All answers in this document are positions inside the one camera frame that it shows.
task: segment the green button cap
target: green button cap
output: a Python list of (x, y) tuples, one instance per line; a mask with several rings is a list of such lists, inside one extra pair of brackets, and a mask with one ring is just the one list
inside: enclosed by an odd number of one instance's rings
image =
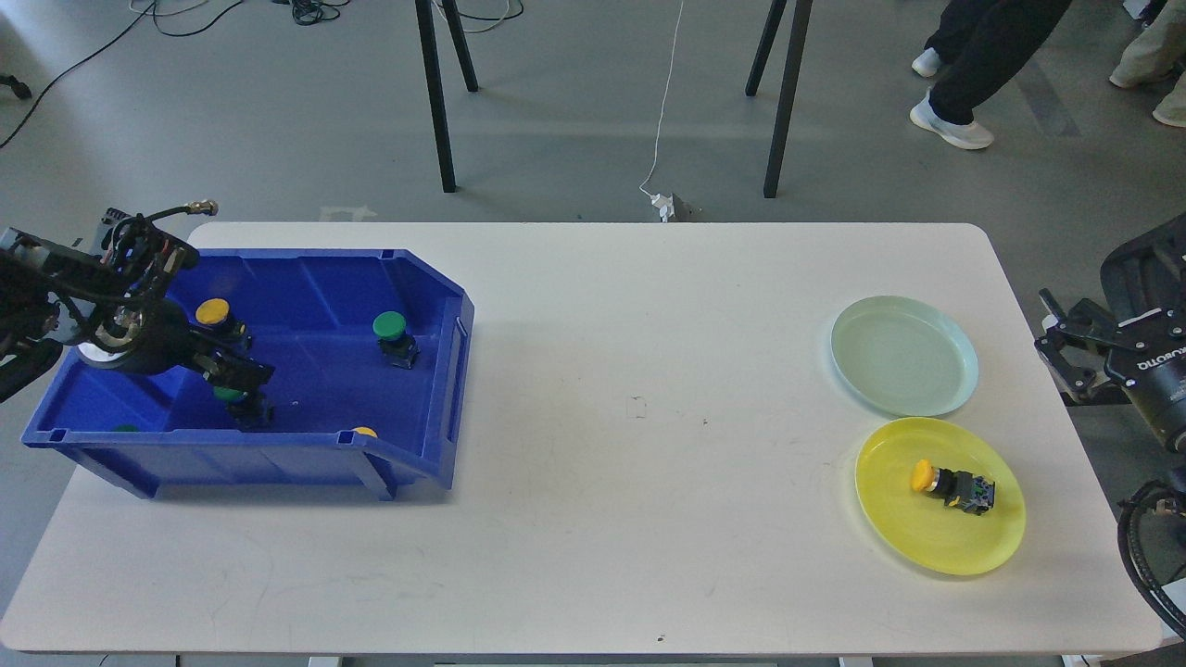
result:
[(228, 387), (215, 387), (215, 398), (224, 404), (234, 404), (243, 400), (247, 392), (240, 392), (238, 389), (230, 389)]
[(383, 341), (395, 341), (408, 329), (408, 320), (402, 315), (389, 310), (375, 318), (371, 330)]

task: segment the black metal stand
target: black metal stand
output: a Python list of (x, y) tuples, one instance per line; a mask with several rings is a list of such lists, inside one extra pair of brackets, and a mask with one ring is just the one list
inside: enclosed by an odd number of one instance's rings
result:
[[(786, 49), (786, 65), (783, 68), (783, 87), (778, 94), (778, 110), (774, 114), (774, 135), (770, 144), (770, 160), (766, 163), (766, 180), (763, 195), (770, 199), (778, 192), (778, 177), (783, 171), (783, 154), (786, 151), (786, 135), (791, 125), (791, 108), (795, 106), (795, 91), (799, 82), (799, 66), (803, 64), (803, 46), (808, 36), (808, 20), (811, 15), (812, 0), (796, 0), (791, 17), (791, 38)], [(457, 192), (453, 174), (453, 151), (449, 145), (448, 121), (445, 117), (445, 94), (441, 89), (441, 68), (436, 56), (436, 32), (433, 28), (433, 0), (415, 0), (416, 21), (420, 25), (420, 47), (425, 56), (425, 78), (428, 83), (428, 106), (433, 114), (433, 133), (436, 136), (436, 159), (441, 167), (441, 188), (446, 192)], [(470, 47), (465, 43), (465, 31), (457, 9), (457, 0), (441, 0), (441, 9), (453, 38), (465, 88), (478, 90), (478, 77), (473, 74), (473, 61), (470, 59)], [(745, 94), (753, 97), (758, 93), (770, 50), (778, 33), (778, 26), (786, 9), (786, 0), (772, 0), (766, 25), (761, 31), (758, 53), (750, 69)]]
[[(442, 0), (445, 20), (448, 23), (453, 47), (461, 63), (461, 76), (470, 93), (478, 90), (478, 77), (473, 74), (473, 61), (470, 59), (470, 47), (465, 43), (465, 31), (461, 30), (461, 18), (457, 11), (457, 0)], [(441, 189), (457, 192), (457, 180), (453, 176), (453, 150), (448, 139), (448, 121), (445, 117), (445, 91), (441, 88), (441, 65), (436, 57), (436, 31), (433, 27), (433, 1), (416, 0), (416, 23), (420, 26), (420, 49), (425, 56), (425, 81), (428, 83), (428, 107), (433, 114), (433, 133), (436, 136), (436, 160), (441, 167)]]
[[(808, 37), (811, 1), (795, 0), (795, 13), (791, 17), (791, 39), (786, 46), (786, 65), (783, 68), (783, 87), (778, 94), (778, 110), (774, 114), (774, 135), (770, 141), (766, 182), (761, 189), (763, 196), (767, 199), (772, 199), (778, 193), (778, 177), (783, 171), (783, 154), (786, 151), (786, 135), (791, 127), (791, 108), (795, 106), (795, 91), (799, 83), (799, 66), (803, 64), (803, 46)], [(753, 66), (750, 68), (750, 80), (745, 87), (745, 94), (750, 97), (753, 97), (758, 93), (758, 84), (761, 82), (761, 74), (766, 69), (770, 49), (773, 46), (774, 34), (778, 32), (778, 25), (783, 20), (783, 11), (785, 8), (786, 0), (772, 0), (770, 4), (766, 26), (761, 31), (758, 53), (753, 58)]]

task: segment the white table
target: white table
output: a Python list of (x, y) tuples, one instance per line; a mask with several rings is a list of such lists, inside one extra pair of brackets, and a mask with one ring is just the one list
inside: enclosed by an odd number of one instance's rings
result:
[[(454, 489), (141, 501), (78, 471), (0, 623), (11, 648), (687, 661), (1160, 640), (974, 227), (215, 223), (192, 240), (408, 248), (464, 286)], [(945, 311), (980, 355), (948, 419), (996, 447), (1028, 507), (988, 574), (924, 571), (860, 514), (854, 457), (887, 418), (842, 388), (827, 337), (882, 293)]]

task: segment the plate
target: plate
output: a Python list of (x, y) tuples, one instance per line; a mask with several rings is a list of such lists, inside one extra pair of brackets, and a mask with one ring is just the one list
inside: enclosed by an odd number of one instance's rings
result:
[(869, 297), (831, 328), (831, 357), (849, 388), (899, 417), (949, 413), (971, 398), (980, 366), (950, 317), (906, 297)]
[[(910, 488), (919, 459), (996, 482), (996, 500), (981, 516)], [(910, 560), (946, 574), (981, 574), (1021, 545), (1026, 503), (1013, 471), (970, 431), (924, 417), (886, 424), (856, 458), (856, 496), (878, 534)]]

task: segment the light green plate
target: light green plate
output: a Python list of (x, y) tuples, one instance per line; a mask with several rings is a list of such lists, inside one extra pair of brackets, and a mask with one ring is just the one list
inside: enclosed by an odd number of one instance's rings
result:
[(856, 394), (901, 417), (949, 413), (980, 379), (976, 350), (959, 325), (905, 297), (869, 297), (844, 309), (831, 328), (831, 356)]

